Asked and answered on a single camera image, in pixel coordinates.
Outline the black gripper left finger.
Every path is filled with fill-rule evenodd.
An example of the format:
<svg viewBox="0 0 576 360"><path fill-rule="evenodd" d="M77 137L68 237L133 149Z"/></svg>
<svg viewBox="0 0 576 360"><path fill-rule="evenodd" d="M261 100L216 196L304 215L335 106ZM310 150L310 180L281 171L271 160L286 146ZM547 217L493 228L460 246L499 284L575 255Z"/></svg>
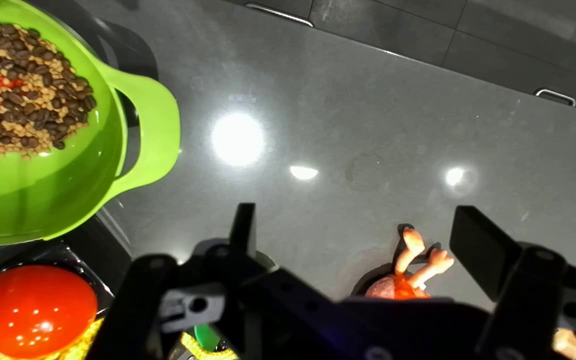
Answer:
<svg viewBox="0 0 576 360"><path fill-rule="evenodd" d="M231 246L248 257L256 255L256 207L253 202L242 202L237 208L231 230Z"/></svg>

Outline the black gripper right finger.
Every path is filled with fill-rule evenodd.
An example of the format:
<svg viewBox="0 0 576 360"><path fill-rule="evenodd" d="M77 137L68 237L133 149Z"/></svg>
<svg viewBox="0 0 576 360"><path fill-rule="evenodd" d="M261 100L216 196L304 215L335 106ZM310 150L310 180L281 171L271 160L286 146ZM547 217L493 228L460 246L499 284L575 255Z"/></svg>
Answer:
<svg viewBox="0 0 576 360"><path fill-rule="evenodd" d="M507 277L523 255L523 246L476 207L456 208L450 250L493 303L500 299Z"/></svg>

